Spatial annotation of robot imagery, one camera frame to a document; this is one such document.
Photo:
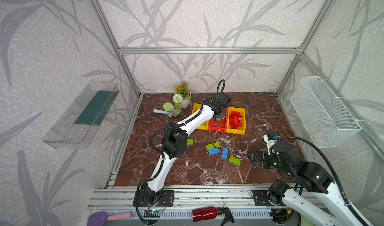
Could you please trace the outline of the red brick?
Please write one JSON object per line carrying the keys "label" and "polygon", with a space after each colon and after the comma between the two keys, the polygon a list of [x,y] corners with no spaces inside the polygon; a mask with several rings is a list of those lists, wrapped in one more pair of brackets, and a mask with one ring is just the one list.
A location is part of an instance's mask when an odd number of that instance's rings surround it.
{"label": "red brick", "polygon": [[236,127],[241,127],[243,118],[240,112],[233,112],[234,114],[234,122],[236,123]]}
{"label": "red brick", "polygon": [[237,130],[238,129],[238,114],[236,112],[233,112],[229,117],[229,125],[232,129]]}

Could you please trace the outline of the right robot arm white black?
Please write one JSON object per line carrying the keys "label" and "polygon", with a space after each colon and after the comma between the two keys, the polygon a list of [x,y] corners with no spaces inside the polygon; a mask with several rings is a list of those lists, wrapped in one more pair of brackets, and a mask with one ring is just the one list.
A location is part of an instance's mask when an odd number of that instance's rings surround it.
{"label": "right robot arm white black", "polygon": [[269,140],[267,151],[247,154],[253,166],[287,175],[302,189],[312,193],[329,210],[324,212],[303,198],[281,180],[268,189],[263,201],[273,206],[284,205],[317,226],[370,226],[371,222],[346,197],[335,172],[329,173],[315,162],[306,162],[297,148],[285,140]]}

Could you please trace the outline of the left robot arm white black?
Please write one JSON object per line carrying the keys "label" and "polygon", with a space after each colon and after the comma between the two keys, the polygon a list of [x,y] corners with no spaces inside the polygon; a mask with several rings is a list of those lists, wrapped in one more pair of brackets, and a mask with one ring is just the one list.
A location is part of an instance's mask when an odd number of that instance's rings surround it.
{"label": "left robot arm white black", "polygon": [[150,178],[139,182],[135,206],[139,205],[140,196],[144,197],[144,203],[149,206],[160,201],[168,173],[176,159],[188,149],[189,136],[203,123],[219,116],[231,101],[228,94],[219,92],[214,97],[202,100],[200,109],[189,117],[177,123],[171,122],[151,135],[149,145],[160,157]]}

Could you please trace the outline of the left yellow bin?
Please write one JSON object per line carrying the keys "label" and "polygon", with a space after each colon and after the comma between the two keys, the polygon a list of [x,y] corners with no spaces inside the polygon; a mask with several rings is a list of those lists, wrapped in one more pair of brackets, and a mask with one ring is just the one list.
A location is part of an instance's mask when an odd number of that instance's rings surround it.
{"label": "left yellow bin", "polygon": [[208,116],[210,115],[210,107],[208,105],[203,105],[203,109],[196,119],[192,121],[192,126],[194,130],[208,130]]}

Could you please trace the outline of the yellow bin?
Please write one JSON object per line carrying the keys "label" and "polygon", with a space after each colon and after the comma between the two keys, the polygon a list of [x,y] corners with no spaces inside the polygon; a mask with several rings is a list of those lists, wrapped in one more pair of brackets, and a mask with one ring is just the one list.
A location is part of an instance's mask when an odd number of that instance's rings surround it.
{"label": "yellow bin", "polygon": [[192,126],[194,130],[208,130],[208,116],[210,115],[210,107],[208,105],[203,105],[203,109],[196,119],[192,121]]}
{"label": "yellow bin", "polygon": [[[230,127],[230,125],[229,125],[229,117],[230,117],[230,115],[231,115],[233,112],[240,112],[241,115],[242,115],[242,118],[243,118],[242,126],[241,126],[241,127],[238,127],[237,130],[232,129],[232,128]],[[227,108],[227,113],[228,113],[228,118],[227,118],[227,131],[226,131],[226,132],[227,132],[227,133],[231,133],[231,134],[244,135],[245,132],[246,132],[246,126],[247,126],[247,122],[246,122],[246,111],[245,111],[245,109],[228,107],[228,108]]]}

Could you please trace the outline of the red middle bin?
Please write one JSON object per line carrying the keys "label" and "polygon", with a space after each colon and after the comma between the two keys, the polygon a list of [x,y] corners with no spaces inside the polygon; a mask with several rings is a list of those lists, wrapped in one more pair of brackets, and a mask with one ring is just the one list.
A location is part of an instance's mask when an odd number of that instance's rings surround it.
{"label": "red middle bin", "polygon": [[223,132],[227,131],[227,116],[224,119],[221,119],[219,122],[215,122],[214,119],[209,121],[208,130],[212,132]]}

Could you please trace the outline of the potted plant orange flowers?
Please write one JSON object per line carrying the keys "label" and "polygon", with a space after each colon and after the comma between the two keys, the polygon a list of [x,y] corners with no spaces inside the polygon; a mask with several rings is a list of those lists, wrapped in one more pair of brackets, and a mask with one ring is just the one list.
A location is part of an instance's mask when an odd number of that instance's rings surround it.
{"label": "potted plant orange flowers", "polygon": [[191,104],[189,83],[182,82],[174,87],[173,101],[178,111],[186,109]]}

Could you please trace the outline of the blue brick centre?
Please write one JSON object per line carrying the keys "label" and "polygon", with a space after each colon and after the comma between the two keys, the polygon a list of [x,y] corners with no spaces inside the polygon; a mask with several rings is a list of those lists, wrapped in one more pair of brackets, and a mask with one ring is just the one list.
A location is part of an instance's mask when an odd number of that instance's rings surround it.
{"label": "blue brick centre", "polygon": [[212,156],[212,155],[219,154],[220,150],[219,150],[219,148],[213,148],[213,149],[208,150],[208,153],[210,156]]}

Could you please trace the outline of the green brick bottom right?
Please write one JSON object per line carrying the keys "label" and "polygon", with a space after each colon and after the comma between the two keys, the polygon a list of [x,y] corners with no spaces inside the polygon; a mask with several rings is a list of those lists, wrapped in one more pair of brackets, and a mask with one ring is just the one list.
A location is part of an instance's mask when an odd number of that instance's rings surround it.
{"label": "green brick bottom right", "polygon": [[229,158],[229,163],[234,164],[236,166],[240,166],[241,162],[242,162],[241,159],[235,158],[233,156],[230,156]]}

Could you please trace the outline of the green toy shovel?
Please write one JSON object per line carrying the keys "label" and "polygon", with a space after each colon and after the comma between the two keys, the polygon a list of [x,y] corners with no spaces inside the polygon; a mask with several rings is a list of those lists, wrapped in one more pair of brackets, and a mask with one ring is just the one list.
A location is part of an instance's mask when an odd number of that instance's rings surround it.
{"label": "green toy shovel", "polygon": [[163,110],[153,109],[153,112],[156,114],[164,114],[175,118],[180,114],[181,110],[171,103],[164,103]]}

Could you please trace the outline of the red spray bottle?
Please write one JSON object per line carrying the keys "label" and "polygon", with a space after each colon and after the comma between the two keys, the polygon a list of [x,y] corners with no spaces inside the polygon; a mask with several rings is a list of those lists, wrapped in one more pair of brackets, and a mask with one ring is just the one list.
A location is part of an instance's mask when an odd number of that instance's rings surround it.
{"label": "red spray bottle", "polygon": [[231,210],[227,206],[223,207],[207,207],[202,209],[196,209],[192,211],[193,222],[200,222],[206,220],[213,220],[218,216],[224,215],[224,219],[221,226],[224,226],[227,222],[234,223],[235,219]]}

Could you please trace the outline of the purple pink brush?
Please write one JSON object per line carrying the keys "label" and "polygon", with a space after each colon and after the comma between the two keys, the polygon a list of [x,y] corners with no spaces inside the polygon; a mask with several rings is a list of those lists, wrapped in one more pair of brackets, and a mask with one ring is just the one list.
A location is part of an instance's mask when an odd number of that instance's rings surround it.
{"label": "purple pink brush", "polygon": [[133,212],[125,212],[113,216],[107,216],[106,212],[97,212],[89,216],[87,226],[103,226],[107,221],[125,220],[132,216]]}

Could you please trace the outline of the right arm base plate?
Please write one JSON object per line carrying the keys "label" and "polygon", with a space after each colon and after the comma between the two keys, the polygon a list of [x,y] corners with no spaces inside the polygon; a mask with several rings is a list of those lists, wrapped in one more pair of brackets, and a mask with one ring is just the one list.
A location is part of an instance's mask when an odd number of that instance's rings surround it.
{"label": "right arm base plate", "polygon": [[252,190],[251,197],[255,206],[283,206],[283,193],[280,190]]}

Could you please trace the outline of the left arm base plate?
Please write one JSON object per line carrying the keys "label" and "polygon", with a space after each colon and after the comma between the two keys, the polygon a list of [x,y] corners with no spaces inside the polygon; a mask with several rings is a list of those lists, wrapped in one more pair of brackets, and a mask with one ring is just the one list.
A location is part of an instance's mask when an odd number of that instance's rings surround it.
{"label": "left arm base plate", "polygon": [[162,190],[157,193],[138,191],[135,194],[133,206],[134,207],[172,207],[174,204],[175,191]]}

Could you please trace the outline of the clear wall shelf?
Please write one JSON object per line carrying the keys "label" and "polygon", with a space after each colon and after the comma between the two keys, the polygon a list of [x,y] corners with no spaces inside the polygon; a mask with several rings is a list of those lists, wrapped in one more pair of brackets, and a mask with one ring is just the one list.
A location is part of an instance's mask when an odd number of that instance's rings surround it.
{"label": "clear wall shelf", "polygon": [[86,149],[119,92],[117,83],[90,80],[42,141],[54,149]]}

